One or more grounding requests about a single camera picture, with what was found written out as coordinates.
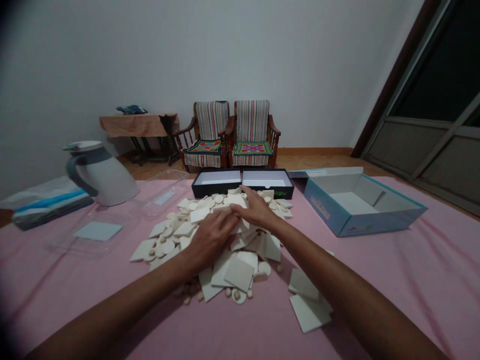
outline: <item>pile of white pieces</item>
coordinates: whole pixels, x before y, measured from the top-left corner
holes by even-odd
[[[258,191],[258,194],[263,197],[277,216],[282,219],[293,218],[290,211],[293,205],[284,199],[274,199],[273,190]],[[184,198],[177,204],[180,211],[169,213],[166,216],[167,220],[155,225],[149,239],[140,243],[130,258],[130,262],[149,263],[150,271],[158,268],[190,245],[198,225],[208,214],[227,210],[230,208],[230,204],[238,204],[247,209],[249,206],[247,194],[237,188],[228,190],[227,195],[213,194],[205,196],[201,200]],[[253,283],[266,281],[272,273],[272,267],[268,260],[278,263],[276,265],[278,273],[283,271],[280,265],[282,244],[268,230],[242,219],[231,234],[239,234],[239,236],[213,267],[205,269],[198,274],[198,279],[192,279],[174,292],[176,296],[184,296],[183,303],[185,305],[189,305],[192,297],[196,294],[198,294],[199,301],[208,302],[223,290],[225,290],[227,298],[232,297],[237,304],[243,304],[247,298],[253,297]],[[297,294],[292,296],[290,301],[302,331],[306,332],[299,314],[309,318],[309,313],[312,313],[316,319],[321,320],[320,324],[316,326],[319,327],[330,320],[328,309],[331,307],[328,305],[326,317],[319,317],[317,304],[323,314],[326,300],[311,282],[313,289],[310,288],[308,278],[305,274],[303,275],[304,277],[299,277],[292,273],[289,290]],[[315,329],[314,325],[317,323],[313,324],[310,321],[306,327],[312,330]]]

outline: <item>cardboard box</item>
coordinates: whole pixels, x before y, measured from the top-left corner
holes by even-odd
[[[294,184],[285,169],[244,169],[242,184],[253,190],[274,190],[275,199],[291,199]]]
[[[428,209],[363,174],[363,167],[305,171],[304,196],[338,237],[407,229]]]
[[[196,176],[191,189],[193,195],[199,199],[205,195],[227,194],[229,189],[236,189],[241,183],[240,170],[203,170]]]

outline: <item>hand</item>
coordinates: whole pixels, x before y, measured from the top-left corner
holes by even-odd
[[[276,224],[280,218],[274,214],[267,202],[255,190],[248,186],[240,185],[240,188],[246,193],[249,208],[245,209],[237,204],[231,204],[230,208],[234,213],[240,215],[250,224],[261,228],[269,229]]]
[[[200,223],[190,245],[181,253],[186,256],[193,276],[212,265],[230,246],[235,235],[232,230],[239,224],[240,218],[231,210],[209,214]]]

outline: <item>pitcher handle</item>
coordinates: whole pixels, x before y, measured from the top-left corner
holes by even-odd
[[[99,191],[85,182],[77,171],[76,165],[81,165],[85,163],[87,157],[85,155],[72,156],[68,159],[66,163],[66,172],[68,177],[80,188],[86,191],[91,197],[96,197],[99,194]]]

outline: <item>pitcher lid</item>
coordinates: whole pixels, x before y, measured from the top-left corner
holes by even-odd
[[[84,140],[84,141],[76,141],[68,144],[63,148],[63,150],[69,152],[84,152],[94,149],[102,148],[103,144],[101,141],[98,140]]]

